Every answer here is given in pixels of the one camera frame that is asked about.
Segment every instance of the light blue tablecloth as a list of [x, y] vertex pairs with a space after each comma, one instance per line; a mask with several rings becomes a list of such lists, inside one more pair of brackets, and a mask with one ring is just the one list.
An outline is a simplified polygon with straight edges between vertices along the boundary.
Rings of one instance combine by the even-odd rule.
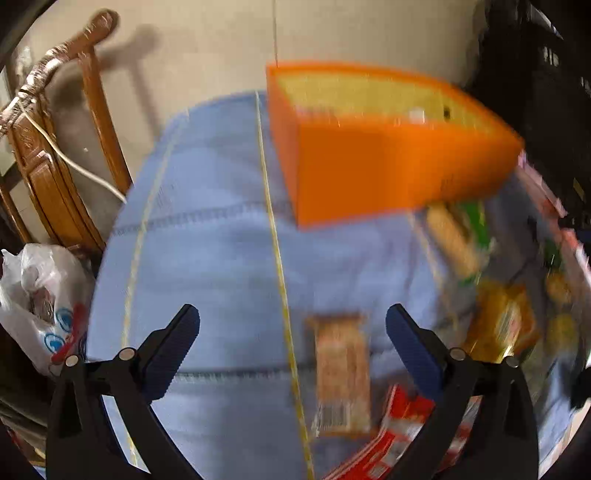
[[[378, 420], [388, 384], [407, 381], [386, 335], [387, 309], [400, 302], [428, 328], [446, 315], [425, 253], [405, 213], [298, 231], [271, 142], [264, 95], [261, 116], [306, 421], [310, 425], [316, 408], [316, 379], [313, 338], [304, 319], [338, 312], [367, 315], [372, 414]], [[488, 209], [503, 252], [491, 271], [509, 279], [535, 254], [525, 225], [535, 212], [515, 179], [488, 202]], [[435, 247], [433, 251], [439, 270], [449, 277], [453, 305], [465, 326], [474, 289], [458, 288]], [[130, 281], [134, 252], [136, 282]], [[523, 277], [538, 318], [544, 317], [541, 278], [535, 266]], [[174, 118], [146, 160], [103, 259], [90, 318], [90, 358], [109, 359], [120, 350], [127, 296], [127, 343], [134, 347], [164, 327], [184, 303], [199, 309], [199, 337], [167, 395], [153, 404], [197, 471], [208, 480], [304, 478], [253, 93], [207, 103]], [[556, 385], [557, 391], [536, 406], [541, 412], [541, 458], [569, 420], [560, 383]], [[108, 408], [129, 453], [112, 401]], [[316, 477], [362, 443], [315, 440]]]

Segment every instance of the blue gripper pad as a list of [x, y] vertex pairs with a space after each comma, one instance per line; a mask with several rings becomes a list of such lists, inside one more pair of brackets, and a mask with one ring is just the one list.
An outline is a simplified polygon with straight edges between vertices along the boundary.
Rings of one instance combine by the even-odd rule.
[[399, 303], [388, 309], [386, 332], [419, 393], [437, 402], [446, 367], [445, 345], [431, 330], [419, 328]]
[[199, 312], [185, 304], [168, 326], [148, 335], [138, 349], [142, 393], [147, 402], [162, 398], [199, 334]]

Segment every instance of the carved wooden chair back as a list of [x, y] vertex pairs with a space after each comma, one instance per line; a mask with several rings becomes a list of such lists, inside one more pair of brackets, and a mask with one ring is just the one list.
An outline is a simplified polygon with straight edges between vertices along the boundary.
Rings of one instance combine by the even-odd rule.
[[[101, 10], [84, 31], [49, 50], [33, 67], [15, 99], [0, 113], [0, 137], [8, 135], [31, 201], [52, 242], [99, 255], [105, 242], [74, 186], [68, 166], [22, 114], [18, 101], [55, 141], [44, 89], [60, 66], [77, 59], [100, 146], [116, 187], [125, 194], [132, 184], [131, 176], [115, 134], [95, 53], [95, 45], [113, 33], [118, 18], [116, 12]], [[23, 242], [33, 241], [1, 181], [0, 197]]]

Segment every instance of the white electrical cord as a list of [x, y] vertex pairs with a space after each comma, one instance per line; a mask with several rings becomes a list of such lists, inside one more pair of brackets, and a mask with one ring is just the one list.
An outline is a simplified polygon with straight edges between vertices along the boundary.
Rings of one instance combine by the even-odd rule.
[[40, 127], [40, 125], [37, 122], [35, 122], [35, 120], [32, 119], [31, 115], [29, 115], [25, 111], [20, 100], [18, 101], [18, 106], [21, 108], [21, 111], [24, 113], [25, 117], [27, 117], [27, 120], [29, 120], [31, 122], [31, 125], [34, 126], [37, 130], [39, 130], [39, 133], [45, 137], [45, 140], [47, 140], [47, 142], [51, 145], [53, 150], [56, 151], [56, 153], [61, 157], [61, 159], [64, 162], [66, 162], [74, 170], [82, 173], [85, 177], [91, 179], [95, 183], [98, 183], [100, 186], [109, 190], [113, 195], [115, 195], [123, 203], [127, 203], [125, 195], [123, 195], [119, 190], [117, 190], [115, 187], [113, 187], [113, 185], [111, 185], [108, 181], [103, 180], [99, 176], [95, 175], [92, 172], [89, 172], [85, 168], [79, 166], [78, 163], [76, 163], [73, 160], [70, 160], [68, 157], [66, 157], [65, 153], [60, 150], [60, 147], [58, 147], [56, 145], [56, 143], [51, 139], [49, 134], [45, 130], [43, 130], [42, 127]]

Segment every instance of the brown packaged bread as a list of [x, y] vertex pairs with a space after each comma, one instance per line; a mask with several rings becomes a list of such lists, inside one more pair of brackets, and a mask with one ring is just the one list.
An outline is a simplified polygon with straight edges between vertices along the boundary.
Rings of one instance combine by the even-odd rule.
[[315, 436], [370, 432], [369, 354], [362, 322], [360, 315], [308, 319], [316, 344]]

